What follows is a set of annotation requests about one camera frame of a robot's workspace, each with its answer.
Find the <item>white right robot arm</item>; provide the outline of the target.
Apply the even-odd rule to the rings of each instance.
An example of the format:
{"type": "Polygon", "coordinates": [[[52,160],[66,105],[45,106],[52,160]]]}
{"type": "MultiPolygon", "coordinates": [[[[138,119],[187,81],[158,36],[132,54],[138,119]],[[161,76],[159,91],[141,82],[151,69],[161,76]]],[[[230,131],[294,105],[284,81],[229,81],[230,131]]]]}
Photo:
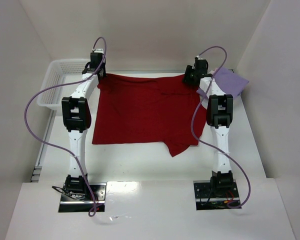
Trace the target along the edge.
{"type": "Polygon", "coordinates": [[[210,126],[213,140],[214,160],[210,192],[214,198],[220,198],[234,185],[229,152],[229,130],[233,120],[233,97],[226,94],[208,73],[208,61],[195,57],[194,65],[188,65],[183,82],[190,86],[200,87],[208,98],[206,123],[210,126]]]}

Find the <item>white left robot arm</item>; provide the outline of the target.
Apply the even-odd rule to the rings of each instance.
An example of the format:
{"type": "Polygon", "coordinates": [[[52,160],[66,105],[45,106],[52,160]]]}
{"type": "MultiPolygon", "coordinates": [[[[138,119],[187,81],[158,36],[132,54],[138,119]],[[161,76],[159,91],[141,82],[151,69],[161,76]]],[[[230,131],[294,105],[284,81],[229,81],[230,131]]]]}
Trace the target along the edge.
{"type": "Polygon", "coordinates": [[[92,198],[84,178],[88,177],[86,168],[86,136],[92,124],[88,100],[99,84],[99,79],[106,76],[106,59],[103,49],[90,53],[90,61],[82,71],[82,79],[75,91],[61,100],[63,124],[68,131],[70,143],[69,174],[64,184],[64,192],[72,199],[89,200],[92,198]]]}

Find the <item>red t-shirt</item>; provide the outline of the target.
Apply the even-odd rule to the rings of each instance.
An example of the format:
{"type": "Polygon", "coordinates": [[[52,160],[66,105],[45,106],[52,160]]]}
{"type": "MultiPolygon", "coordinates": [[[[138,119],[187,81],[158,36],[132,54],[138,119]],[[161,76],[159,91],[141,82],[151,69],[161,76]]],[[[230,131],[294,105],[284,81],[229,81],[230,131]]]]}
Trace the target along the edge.
{"type": "Polygon", "coordinates": [[[198,87],[183,83],[183,78],[107,74],[97,86],[92,144],[162,142],[172,157],[197,146],[207,111],[198,105],[198,87]]]}

